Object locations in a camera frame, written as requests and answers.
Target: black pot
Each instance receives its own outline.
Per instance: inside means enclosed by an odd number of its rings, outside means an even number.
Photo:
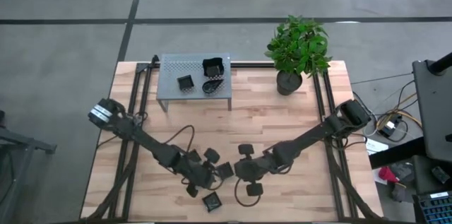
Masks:
[[[276,76],[277,89],[281,95],[289,95],[295,92],[303,83],[302,76],[296,73],[279,71]]]

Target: perforated metal shelf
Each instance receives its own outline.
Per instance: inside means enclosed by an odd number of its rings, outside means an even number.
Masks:
[[[213,78],[204,76],[203,60],[215,57],[222,58],[224,74]],[[166,100],[228,99],[230,105],[232,98],[230,54],[162,54],[160,61],[157,100],[164,111],[168,105]],[[189,90],[180,90],[177,79],[188,75],[191,76],[194,87]],[[204,93],[203,84],[215,79],[223,79],[223,82],[215,92]]]

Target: gray concrete floor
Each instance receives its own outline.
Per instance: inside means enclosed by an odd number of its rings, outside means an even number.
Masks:
[[[127,18],[132,0],[0,0],[0,19]],[[452,16],[452,0],[141,0],[137,18]],[[273,24],[135,25],[127,61],[154,54],[230,52],[263,60]],[[452,23],[329,23],[329,54],[347,62],[353,90],[375,112],[394,106],[411,62],[451,51]],[[9,129],[57,143],[36,154],[15,223],[56,223],[80,213],[99,135],[87,119],[112,82],[124,25],[0,25],[0,109]],[[414,92],[410,86],[404,95]],[[408,109],[419,118],[417,106]],[[415,125],[410,135],[422,135]],[[372,137],[383,142],[384,138]],[[414,220],[412,206],[379,187],[385,216]]]

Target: wooden table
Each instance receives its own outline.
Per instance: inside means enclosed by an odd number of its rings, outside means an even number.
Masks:
[[[135,62],[118,64],[110,97],[128,105]],[[255,155],[281,140],[293,139],[319,123],[316,94],[311,78],[304,75],[299,90],[290,96],[276,91],[274,69],[232,70],[232,111],[214,100],[179,100],[172,102],[164,113],[157,101],[158,69],[151,78],[144,129],[157,140],[165,141],[187,124],[193,124],[196,135],[192,145],[199,153],[208,147],[220,155],[219,163],[231,165],[242,156],[237,146],[252,143]],[[352,89],[343,61],[332,61],[329,70],[333,95],[337,104],[352,98]],[[323,92],[325,107],[328,106]],[[100,142],[110,138],[102,132]],[[187,130],[173,140],[186,148],[190,137]],[[351,141],[362,140],[360,137]],[[120,139],[114,139],[97,150],[81,217],[89,216],[111,189],[116,172]],[[371,173],[364,144],[353,145],[346,151],[352,183],[373,211],[382,216],[379,196]],[[222,206],[207,213],[201,198],[210,191],[201,189],[193,199],[181,185],[181,176],[160,167],[152,154],[140,149],[130,209],[130,221],[327,221],[335,220],[335,206],[330,174],[323,142],[302,151],[288,175],[266,175],[264,194],[260,203],[251,208],[240,206],[234,199],[236,177],[229,178],[217,190]],[[239,198],[251,203],[246,196],[245,183],[239,185]],[[346,206],[345,190],[341,194]],[[122,208],[120,196],[118,209]]]

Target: robotic arm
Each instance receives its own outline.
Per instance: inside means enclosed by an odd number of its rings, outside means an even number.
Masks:
[[[88,117],[100,129],[111,131],[121,139],[139,143],[153,154],[161,166],[173,174],[185,177],[189,182],[186,190],[190,196],[197,195],[196,186],[210,189],[215,181],[215,167],[211,163],[216,163],[220,156],[213,149],[209,148],[204,154],[209,161],[201,164],[197,153],[193,156],[175,145],[160,143],[144,132],[139,126],[142,121],[136,121],[126,113],[123,105],[112,99],[101,99]]]
[[[262,179],[267,172],[282,174],[283,170],[290,168],[302,150],[327,137],[347,137],[364,128],[369,121],[370,117],[361,105],[356,100],[348,100],[340,104],[324,122],[296,139],[278,142],[264,150],[261,157],[251,157],[254,153],[251,144],[240,145],[239,152],[245,158],[234,164],[235,174],[251,183],[246,186],[248,196],[260,196],[263,194],[262,184],[256,181]]]

